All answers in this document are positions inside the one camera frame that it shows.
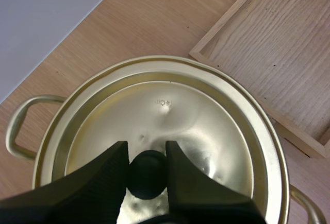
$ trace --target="gold handle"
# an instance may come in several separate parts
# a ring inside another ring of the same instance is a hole
[[[299,189],[290,185],[290,194],[294,201],[299,203],[308,214],[308,224],[326,224],[325,217],[317,205],[310,200],[304,193]]]
[[[26,117],[27,110],[34,104],[40,102],[59,102],[63,103],[64,97],[57,95],[38,95],[24,101],[13,113],[6,132],[7,150],[18,158],[34,160],[37,153],[16,144],[15,139],[20,132],[21,126]]]

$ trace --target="pot rim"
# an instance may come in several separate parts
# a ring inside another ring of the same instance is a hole
[[[271,137],[273,139],[278,161],[280,164],[281,169],[281,179],[282,179],[282,205],[281,205],[281,211],[280,211],[280,217],[279,217],[279,223],[286,223],[288,218],[288,212],[289,212],[289,177],[288,177],[288,170],[287,170],[287,164],[284,156],[284,152],[282,149],[282,146],[280,144],[280,141],[278,139],[278,136],[275,132],[275,129],[273,125],[271,124],[268,116],[266,115],[265,111],[262,109],[261,105],[256,101],[256,99],[243,87],[241,86],[237,81],[235,81],[230,76],[226,75],[225,73],[202,63],[177,57],[177,56],[166,56],[166,55],[152,55],[152,56],[143,56],[143,57],[137,57],[133,59],[129,59],[126,61],[119,62],[117,64],[114,64],[105,70],[102,70],[101,72],[97,73],[96,75],[90,77],[88,80],[86,80],[83,84],[81,84],[61,105],[57,113],[54,115],[51,123],[49,124],[45,135],[42,139],[40,148],[38,150],[37,156],[36,156],[36,162],[34,167],[34,175],[32,180],[32,187],[38,187],[40,186],[40,170],[42,166],[42,162],[44,159],[44,151],[45,148],[48,146],[49,138],[52,136],[52,133],[54,132],[54,129],[56,127],[56,123],[60,120],[62,115],[66,112],[67,108],[70,106],[70,104],[73,102],[76,96],[78,96],[84,89],[87,88],[91,83],[96,82],[98,79],[102,78],[107,72],[114,71],[117,68],[122,68],[126,65],[131,64],[132,62],[144,62],[144,61],[150,61],[150,60],[172,60],[172,61],[180,61],[186,64],[198,66],[200,68],[203,68],[205,70],[208,70],[210,72],[217,73],[218,75],[221,75],[224,79],[226,79],[228,82],[230,82],[232,85],[234,85],[239,91],[244,93],[244,96],[250,101],[255,109],[258,111],[259,115],[261,116],[262,120],[264,121],[267,129],[269,130],[269,133],[271,134]]]

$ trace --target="black knob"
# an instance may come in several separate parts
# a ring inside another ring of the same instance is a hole
[[[127,188],[140,199],[153,199],[167,185],[167,159],[161,152],[147,150],[129,165]]]

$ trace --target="metal pot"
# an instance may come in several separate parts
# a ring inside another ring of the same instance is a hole
[[[62,106],[38,154],[15,143],[27,110],[39,102]],[[290,186],[281,144],[258,102],[232,78],[201,63],[171,56],[116,64],[82,84],[69,98],[32,97],[10,120],[6,145],[16,157],[36,160],[32,186],[82,167],[116,141],[128,141],[129,159],[147,149],[164,152],[176,140],[205,174],[250,196],[267,223],[286,223],[289,193],[325,223],[319,208]],[[168,211],[167,194],[140,200],[127,192],[118,222],[134,223]]]

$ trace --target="white wall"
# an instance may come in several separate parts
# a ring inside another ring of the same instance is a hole
[[[0,103],[102,0],[0,0]]]

